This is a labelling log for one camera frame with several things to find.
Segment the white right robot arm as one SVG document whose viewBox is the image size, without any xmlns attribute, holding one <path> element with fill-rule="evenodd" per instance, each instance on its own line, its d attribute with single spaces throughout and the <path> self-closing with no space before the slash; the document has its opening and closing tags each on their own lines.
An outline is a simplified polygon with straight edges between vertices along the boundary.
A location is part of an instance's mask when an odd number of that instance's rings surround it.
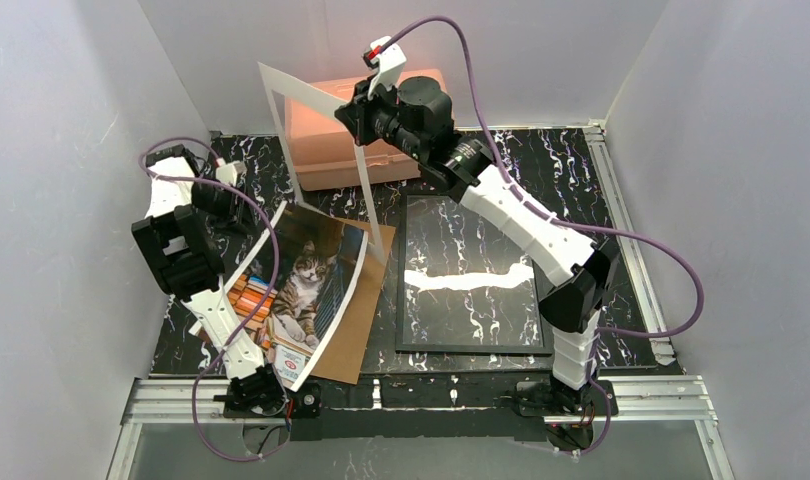
<svg viewBox="0 0 810 480">
<path fill-rule="evenodd" d="M 334 116 L 356 145 L 382 141 L 416 161 L 424 181 L 480 215 L 530 257 L 552 285 L 538 306 L 553 330 L 551 377 L 582 391 L 595 372 L 595 330 L 619 251 L 597 247 L 562 226 L 512 181 L 486 143 L 458 133 L 452 100 L 433 78 L 416 76 L 392 87 L 363 79 Z"/>
</svg>

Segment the white mat board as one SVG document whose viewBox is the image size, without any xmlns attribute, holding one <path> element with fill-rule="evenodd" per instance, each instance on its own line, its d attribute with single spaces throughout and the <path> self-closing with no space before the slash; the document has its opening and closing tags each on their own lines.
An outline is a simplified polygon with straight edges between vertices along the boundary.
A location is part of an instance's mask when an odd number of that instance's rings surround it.
<svg viewBox="0 0 810 480">
<path fill-rule="evenodd" d="M 270 107 L 276 134 L 279 138 L 279 143 L 288 169 L 291 185 L 293 187 L 294 199 L 300 206 L 310 207 L 310 204 L 304 200 L 304 194 L 298 180 L 298 175 L 288 145 L 284 122 L 282 121 L 276 107 L 274 94 L 278 93 L 285 99 L 298 100 L 300 103 L 310 107 L 315 112 L 331 120 L 335 119 L 334 111 L 340 106 L 344 105 L 345 101 L 271 66 L 258 63 L 258 68 L 265 89 L 267 102 Z M 381 235 L 375 202 L 372 196 L 372 187 L 369 181 L 369 173 L 366 165 L 364 148 L 355 146 L 354 157 L 357 162 L 359 185 L 363 193 L 365 207 L 370 223 L 372 252 L 379 262 L 385 264 L 388 254 L 383 248 L 383 237 Z"/>
</svg>

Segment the cat photo print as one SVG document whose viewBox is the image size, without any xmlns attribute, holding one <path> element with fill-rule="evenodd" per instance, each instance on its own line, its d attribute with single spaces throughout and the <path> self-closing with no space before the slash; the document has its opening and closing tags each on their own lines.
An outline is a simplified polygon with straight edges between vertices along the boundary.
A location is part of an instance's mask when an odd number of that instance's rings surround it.
<svg viewBox="0 0 810 480">
<path fill-rule="evenodd" d="M 245 332 L 292 392 L 310 376 L 353 295 L 368 246 L 359 227 L 283 202 L 227 278 Z"/>
</svg>

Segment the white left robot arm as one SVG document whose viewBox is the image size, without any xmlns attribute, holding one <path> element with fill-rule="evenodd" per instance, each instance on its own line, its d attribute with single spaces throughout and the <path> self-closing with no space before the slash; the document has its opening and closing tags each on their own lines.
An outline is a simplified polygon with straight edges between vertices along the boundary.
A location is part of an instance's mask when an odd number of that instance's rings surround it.
<svg viewBox="0 0 810 480">
<path fill-rule="evenodd" d="M 223 352 L 227 378 L 235 384 L 263 380 L 268 374 L 262 349 L 245 332 L 230 304 L 226 266 L 203 216 L 232 233 L 250 234 L 255 214 L 234 187 L 245 168 L 237 162 L 218 166 L 205 183 L 196 158 L 181 144 L 148 153 L 143 165 L 152 172 L 149 206 L 131 233 L 160 289 L 192 312 L 212 345 Z"/>
</svg>

